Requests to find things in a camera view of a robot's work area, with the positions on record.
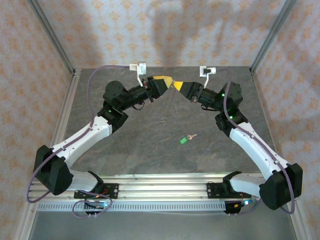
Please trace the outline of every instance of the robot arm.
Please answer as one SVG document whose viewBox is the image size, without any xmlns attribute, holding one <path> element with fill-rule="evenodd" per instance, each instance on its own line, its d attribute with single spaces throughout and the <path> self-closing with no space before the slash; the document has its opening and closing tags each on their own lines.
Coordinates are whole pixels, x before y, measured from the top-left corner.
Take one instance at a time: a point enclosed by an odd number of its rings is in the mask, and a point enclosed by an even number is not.
<svg viewBox="0 0 320 240">
<path fill-rule="evenodd" d="M 202 109 L 220 112 L 215 117 L 218 128 L 248 154 L 263 175 L 263 177 L 252 177 L 240 171 L 233 172 L 223 179 L 222 184 L 208 183 L 208 197 L 219 198 L 222 192 L 224 196 L 246 193 L 261 198 L 270 209 L 275 210 L 291 200 L 286 174 L 283 170 L 289 177 L 294 197 L 301 195 L 302 168 L 297 163 L 290 165 L 255 132 L 238 108 L 243 100 L 239 84 L 231 83 L 226 99 L 228 115 L 238 127 L 228 120 L 224 112 L 227 85 L 224 85 L 219 93 L 204 88 L 198 82 L 176 81 L 173 85 L 191 102 L 201 103 Z"/>
<path fill-rule="evenodd" d="M 143 85 L 126 90 L 119 81 L 110 82 L 103 95 L 103 108 L 88 125 L 63 142 L 48 148 L 43 145 L 36 153 L 34 170 L 48 156 L 57 151 L 35 175 L 35 177 L 53 194 L 59 195 L 66 190 L 82 190 L 101 193 L 101 179 L 93 172 L 71 170 L 75 161 L 94 144 L 113 134 L 127 120 L 123 111 L 142 105 L 145 100 L 151 102 L 159 98 L 170 87 L 172 78 L 168 76 L 148 77 Z"/>
</svg>

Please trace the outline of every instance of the white clamp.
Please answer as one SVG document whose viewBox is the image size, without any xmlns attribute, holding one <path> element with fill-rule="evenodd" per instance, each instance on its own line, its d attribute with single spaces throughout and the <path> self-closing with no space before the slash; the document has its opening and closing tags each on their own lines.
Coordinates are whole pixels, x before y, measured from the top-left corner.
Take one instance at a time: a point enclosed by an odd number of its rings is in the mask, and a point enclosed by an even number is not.
<svg viewBox="0 0 320 240">
<path fill-rule="evenodd" d="M 136 71 L 136 77 L 138 79 L 138 82 L 141 87 L 143 87 L 143 83 L 140 79 L 140 76 L 146 76 L 147 75 L 147 64 L 144 61 L 139 61 L 138 64 L 132 63 L 129 64 L 129 70 L 130 71 Z"/>
<path fill-rule="evenodd" d="M 216 74 L 217 70 L 215 67 L 207 67 L 207 66 L 200 66 L 199 70 L 200 70 L 200 78 L 206 78 L 206 81 L 203 86 L 203 89 L 205 89 L 209 82 L 209 74 Z"/>
</svg>

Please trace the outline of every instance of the gray marble surface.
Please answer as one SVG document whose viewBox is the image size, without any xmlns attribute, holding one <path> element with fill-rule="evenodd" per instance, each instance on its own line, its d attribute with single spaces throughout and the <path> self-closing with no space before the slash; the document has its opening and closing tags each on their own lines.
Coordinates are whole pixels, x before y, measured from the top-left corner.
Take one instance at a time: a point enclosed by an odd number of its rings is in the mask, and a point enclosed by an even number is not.
<svg viewBox="0 0 320 240">
<path fill-rule="evenodd" d="M 83 69 L 72 105 L 66 137 L 90 121 L 86 98 L 87 81 L 93 69 Z M 148 67 L 148 76 L 167 75 L 176 81 L 205 82 L 198 67 Z M 207 88 L 218 92 L 230 79 L 241 85 L 240 110 L 256 132 L 273 147 L 259 97 L 248 67 L 217 67 Z M 127 69 L 99 71 L 91 87 L 94 111 L 103 104 L 103 94 L 110 81 L 120 81 L 125 88 L 137 86 L 136 73 Z M 246 153 L 219 131 L 216 113 L 201 110 L 174 88 L 141 111 L 126 110 L 129 118 L 111 136 L 85 152 L 72 166 L 78 171 L 91 170 L 100 176 L 118 174 L 173 174 L 255 172 L 258 168 Z M 187 135 L 197 134 L 181 145 Z"/>
</svg>

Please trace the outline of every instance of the patterned wallpaper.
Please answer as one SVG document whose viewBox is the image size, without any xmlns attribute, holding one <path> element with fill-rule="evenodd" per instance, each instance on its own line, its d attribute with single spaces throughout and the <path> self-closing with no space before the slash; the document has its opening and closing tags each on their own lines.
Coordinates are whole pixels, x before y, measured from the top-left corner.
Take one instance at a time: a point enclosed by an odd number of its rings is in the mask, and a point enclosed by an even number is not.
<svg viewBox="0 0 320 240">
<path fill-rule="evenodd" d="M 320 236 L 320 4 L 295 4 L 257 71 L 277 150 L 304 171 L 301 198 L 313 239 Z"/>
<path fill-rule="evenodd" d="M 26 0 L 1 1 L 0 32 L 0 239 L 11 240 L 70 75 Z"/>
<path fill-rule="evenodd" d="M 75 68 L 250 66 L 285 0 L 39 0 Z"/>
</svg>

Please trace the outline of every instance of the green key tag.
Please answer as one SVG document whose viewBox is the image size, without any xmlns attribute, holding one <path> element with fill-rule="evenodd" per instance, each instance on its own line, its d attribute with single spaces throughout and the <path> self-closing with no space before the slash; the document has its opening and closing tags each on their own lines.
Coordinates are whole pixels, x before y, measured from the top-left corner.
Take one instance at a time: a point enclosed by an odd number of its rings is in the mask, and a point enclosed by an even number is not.
<svg viewBox="0 0 320 240">
<path fill-rule="evenodd" d="M 184 138 L 181 139 L 180 143 L 181 144 L 185 144 L 187 141 L 188 141 L 188 138 L 184 137 Z"/>
</svg>

